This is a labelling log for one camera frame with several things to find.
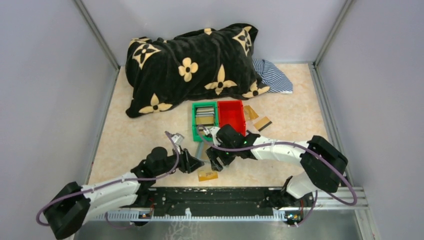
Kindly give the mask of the mint green card holder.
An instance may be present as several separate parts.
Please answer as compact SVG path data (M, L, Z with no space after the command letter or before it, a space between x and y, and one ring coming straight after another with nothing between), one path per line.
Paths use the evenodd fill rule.
M200 161L203 161L205 163L210 163L210 159L207 155L207 150L209 147L210 146L205 144L204 142L200 142L197 146L195 157Z

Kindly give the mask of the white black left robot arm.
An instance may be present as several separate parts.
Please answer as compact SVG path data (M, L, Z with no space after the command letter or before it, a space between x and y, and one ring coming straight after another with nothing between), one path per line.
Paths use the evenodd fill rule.
M119 177L93 185L78 185L75 181L66 184L42 213L55 238L63 240L100 214L134 204L146 206L149 189L159 176L177 170L190 174L202 166L204 162L186 148L179 147L169 155L165 148L155 147L136 167Z

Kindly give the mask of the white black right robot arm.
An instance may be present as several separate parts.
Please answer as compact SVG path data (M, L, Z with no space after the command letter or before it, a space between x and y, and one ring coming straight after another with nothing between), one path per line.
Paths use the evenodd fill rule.
M212 139L206 154L215 171L221 171L236 158L301 167L303 171L284 184L281 199L287 206L295 206L306 194L317 190L335 193L340 183L346 182L343 175L348 159L320 135L308 141L282 141L258 133L243 135L229 124L207 128L205 133Z

